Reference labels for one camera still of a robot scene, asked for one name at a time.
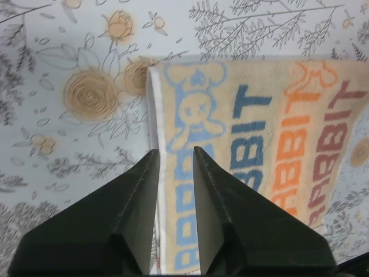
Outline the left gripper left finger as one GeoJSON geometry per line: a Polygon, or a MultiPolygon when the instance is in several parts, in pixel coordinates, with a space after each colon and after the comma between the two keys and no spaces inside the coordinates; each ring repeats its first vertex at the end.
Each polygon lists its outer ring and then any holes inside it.
{"type": "Polygon", "coordinates": [[[148,274],[159,151],[53,216],[20,241],[10,274],[148,274]]]}

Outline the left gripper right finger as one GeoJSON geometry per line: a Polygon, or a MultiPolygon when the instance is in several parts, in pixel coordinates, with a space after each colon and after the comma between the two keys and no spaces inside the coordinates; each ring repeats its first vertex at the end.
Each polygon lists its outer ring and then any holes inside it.
{"type": "Polygon", "coordinates": [[[323,236],[223,170],[201,147],[193,153],[202,274],[334,274],[323,236]]]}

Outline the striped rabbit print towel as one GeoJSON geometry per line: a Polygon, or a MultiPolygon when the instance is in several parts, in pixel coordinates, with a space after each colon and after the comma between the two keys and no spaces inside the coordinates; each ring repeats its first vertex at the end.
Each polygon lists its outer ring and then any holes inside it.
{"type": "Polygon", "coordinates": [[[160,151],[160,269],[199,272],[193,148],[320,234],[368,63],[218,61],[152,66],[150,146],[160,151]]]}

